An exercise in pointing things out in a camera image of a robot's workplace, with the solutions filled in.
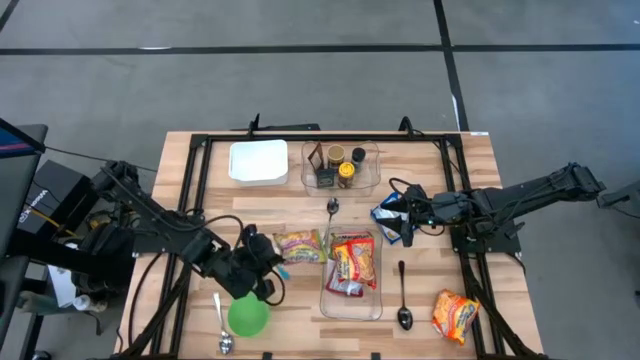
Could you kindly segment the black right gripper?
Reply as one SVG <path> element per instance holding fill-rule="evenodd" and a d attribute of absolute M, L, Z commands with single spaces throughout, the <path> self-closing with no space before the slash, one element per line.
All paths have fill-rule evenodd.
<path fill-rule="evenodd" d="M 473 215 L 471 198 L 461 192 L 445 192 L 427 198 L 424 193 L 393 192 L 386 200 L 390 211 L 424 211 L 421 223 L 430 226 L 449 226 L 467 222 Z M 386 226 L 397 233 L 404 247 L 412 247 L 416 225 L 401 216 L 386 220 Z"/>

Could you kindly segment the blue ramen packet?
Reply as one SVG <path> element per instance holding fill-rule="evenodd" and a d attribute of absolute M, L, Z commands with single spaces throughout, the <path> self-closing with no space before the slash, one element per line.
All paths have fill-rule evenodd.
<path fill-rule="evenodd" d="M 389 196 L 385 200 L 383 200 L 380 204 L 378 204 L 375 208 L 373 208 L 370 211 L 370 214 L 372 219 L 378 226 L 379 230 L 383 233 L 383 236 L 391 245 L 393 245 L 398 242 L 402 243 L 402 241 L 397 233 L 395 233 L 394 231 L 392 231 L 386 226 L 386 220 L 397 217 L 397 216 L 401 216 L 403 219 L 409 218 L 409 211 L 387 210 L 386 200 L 389 198 Z"/>

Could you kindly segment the red beef ramen packet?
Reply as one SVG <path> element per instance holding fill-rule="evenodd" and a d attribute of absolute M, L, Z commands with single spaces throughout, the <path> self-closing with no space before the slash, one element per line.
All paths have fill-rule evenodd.
<path fill-rule="evenodd" d="M 355 282 L 376 289 L 374 250 L 375 241 L 372 237 L 353 238 L 333 245 L 337 281 Z"/>

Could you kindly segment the red ramen packet white back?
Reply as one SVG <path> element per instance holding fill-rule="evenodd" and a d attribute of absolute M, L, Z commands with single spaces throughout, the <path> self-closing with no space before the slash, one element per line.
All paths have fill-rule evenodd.
<path fill-rule="evenodd" d="M 364 295 L 363 285 L 351 280 L 341 281 L 337 272 L 336 263 L 333 260 L 327 262 L 328 276 L 325 289 L 332 294 L 361 298 Z"/>

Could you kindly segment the yellow-lid spice jar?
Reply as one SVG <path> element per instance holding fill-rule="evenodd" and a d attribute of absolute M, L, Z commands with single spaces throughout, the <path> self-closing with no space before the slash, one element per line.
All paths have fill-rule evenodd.
<path fill-rule="evenodd" d="M 338 168 L 338 186 L 350 188 L 353 184 L 356 168 L 351 162 L 343 162 Z"/>

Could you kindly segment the brown white-label spice packet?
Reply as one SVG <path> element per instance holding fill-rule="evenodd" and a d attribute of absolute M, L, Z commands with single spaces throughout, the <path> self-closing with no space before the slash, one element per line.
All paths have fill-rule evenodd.
<path fill-rule="evenodd" d="M 307 160 L 309 161 L 311 167 L 315 172 L 325 169 L 323 147 L 321 142 L 317 142 L 313 146 L 312 151 L 307 156 Z"/>

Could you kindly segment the small clear plastic bin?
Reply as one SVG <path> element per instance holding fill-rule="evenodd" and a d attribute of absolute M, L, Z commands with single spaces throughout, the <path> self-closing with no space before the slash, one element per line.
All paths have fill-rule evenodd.
<path fill-rule="evenodd" d="M 356 170 L 353 184 L 350 188 L 340 188 L 338 186 L 338 169 L 335 177 L 334 186 L 331 188 L 319 189 L 316 186 L 315 171 L 311 167 L 307 156 L 312 151 L 313 146 L 319 141 L 306 142 L 301 148 L 301 182 L 309 196 L 312 197 L 362 197 L 368 196 L 373 189 L 380 183 L 380 150 L 374 142 L 321 142 L 323 147 L 324 165 L 328 167 L 327 149 L 330 145 L 339 144 L 345 149 L 344 162 L 351 162 L 351 153 L 355 147 L 362 147 L 366 150 L 366 158 L 359 170 Z"/>

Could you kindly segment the dark steel spoon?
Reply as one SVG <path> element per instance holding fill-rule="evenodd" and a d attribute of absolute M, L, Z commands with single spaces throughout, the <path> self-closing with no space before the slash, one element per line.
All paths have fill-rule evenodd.
<path fill-rule="evenodd" d="M 400 277 L 401 306 L 399 307 L 397 312 L 397 320 L 403 330 L 409 331 L 413 326 L 413 315 L 409 308 L 406 306 L 405 262 L 403 260 L 400 260 L 398 262 L 398 271 Z"/>
<path fill-rule="evenodd" d="M 322 238 L 322 245 L 323 248 L 326 249 L 327 248 L 327 243 L 328 243 L 328 237 L 329 237 L 329 231 L 331 229 L 331 223 L 332 223 L 332 219 L 333 216 L 339 211 L 339 200 L 335 197 L 331 197 L 326 205 L 326 210 L 328 213 L 328 221 L 327 221 L 327 225 L 323 234 L 323 238 Z"/>

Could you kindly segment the large clear plastic bin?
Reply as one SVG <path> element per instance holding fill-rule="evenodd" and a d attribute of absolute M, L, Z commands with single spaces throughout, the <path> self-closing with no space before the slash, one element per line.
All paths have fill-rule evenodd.
<path fill-rule="evenodd" d="M 353 321 L 375 321 L 378 320 L 382 313 L 382 239 L 377 230 L 371 228 L 358 228 L 358 227 L 332 227 L 329 231 L 329 235 L 333 232 L 345 232 L 345 231 L 370 231 L 375 238 L 375 251 L 374 261 L 377 279 L 377 288 L 371 289 L 367 285 L 363 285 L 364 295 L 361 298 L 346 297 L 341 295 L 332 294 L 325 289 L 325 284 L 328 276 L 327 262 L 332 260 L 329 258 L 329 237 L 328 237 L 328 260 L 323 267 L 322 273 L 322 286 L 320 295 L 320 311 L 327 317 L 338 320 L 353 320 Z"/>

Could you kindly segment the silver metal spoon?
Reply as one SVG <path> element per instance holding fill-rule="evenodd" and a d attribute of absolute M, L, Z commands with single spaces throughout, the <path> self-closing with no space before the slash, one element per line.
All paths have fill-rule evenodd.
<path fill-rule="evenodd" d="M 223 355 L 229 355 L 233 350 L 234 340 L 232 335 L 227 331 L 225 326 L 223 312 L 221 309 L 220 294 L 218 292 L 214 292 L 212 298 L 213 298 L 214 306 L 216 309 L 218 321 L 220 324 L 220 337 L 218 341 L 219 350 Z"/>

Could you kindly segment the orange ramen packet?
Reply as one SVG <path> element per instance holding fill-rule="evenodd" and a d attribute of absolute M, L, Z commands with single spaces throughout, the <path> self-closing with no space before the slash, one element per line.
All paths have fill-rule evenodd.
<path fill-rule="evenodd" d="M 440 291 L 432 312 L 432 326 L 442 337 L 458 343 L 466 342 L 466 334 L 476 319 L 481 304 L 448 289 Z"/>

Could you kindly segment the white paper bag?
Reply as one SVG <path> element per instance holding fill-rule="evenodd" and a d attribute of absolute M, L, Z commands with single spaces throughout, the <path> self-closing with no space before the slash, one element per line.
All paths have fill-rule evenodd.
<path fill-rule="evenodd" d="M 72 307 L 78 311 L 88 311 L 92 300 L 88 295 L 80 295 L 71 280 L 69 270 L 48 265 L 48 272 L 53 284 L 57 305 L 60 308 Z"/>

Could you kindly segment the black box white logo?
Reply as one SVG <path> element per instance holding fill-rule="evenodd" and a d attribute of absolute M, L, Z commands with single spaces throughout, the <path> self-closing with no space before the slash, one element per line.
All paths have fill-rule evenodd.
<path fill-rule="evenodd" d="M 71 236 L 97 201 L 89 177 L 48 160 L 34 175 L 17 228 L 44 239 Z"/>

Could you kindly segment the dark computer monitor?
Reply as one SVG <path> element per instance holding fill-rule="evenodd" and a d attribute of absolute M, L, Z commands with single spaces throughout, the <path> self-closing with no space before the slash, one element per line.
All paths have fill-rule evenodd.
<path fill-rule="evenodd" d="M 0 261 L 6 257 L 41 155 L 48 126 L 12 125 L 0 118 Z M 30 149 L 2 151 L 7 136 Z"/>

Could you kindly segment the black metal table frame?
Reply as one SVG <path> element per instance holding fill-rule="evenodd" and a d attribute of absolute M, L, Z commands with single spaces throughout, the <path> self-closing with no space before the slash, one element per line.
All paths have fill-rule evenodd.
<path fill-rule="evenodd" d="M 301 182 L 301 148 L 306 142 L 373 141 L 380 150 L 381 182 L 368 196 L 340 197 L 333 218 L 336 227 L 372 228 L 370 209 L 390 192 L 388 180 L 398 177 L 418 183 L 431 194 L 461 187 L 461 171 L 474 188 L 501 185 L 497 162 L 488 135 L 462 132 L 457 135 L 464 161 L 445 170 L 438 149 L 428 135 L 403 132 L 342 131 L 286 132 L 289 149 L 287 182 L 279 186 L 241 187 L 229 177 L 230 146 L 239 141 L 237 131 L 219 132 L 210 150 L 192 150 L 191 134 L 167 134 L 153 198 L 163 207 L 191 208 L 201 202 L 205 217 L 235 215 L 244 224 L 255 224 L 266 234 L 320 228 L 327 224 L 325 197 L 311 197 Z M 224 240 L 234 242 L 237 222 L 211 223 Z M 432 327 L 432 309 L 442 289 L 464 290 L 461 263 L 448 234 L 436 237 L 417 234 L 412 247 L 382 242 L 382 309 L 375 321 L 338 320 L 320 311 L 322 271 L 314 264 L 289 267 L 290 279 L 280 283 L 277 304 L 266 327 L 256 336 L 234 339 L 232 357 L 260 359 L 271 352 L 273 360 L 368 359 L 379 352 L 381 360 L 476 360 L 472 341 L 464 345 L 441 337 Z M 413 315 L 409 331 L 401 328 L 398 262 L 405 262 L 406 306 Z"/>

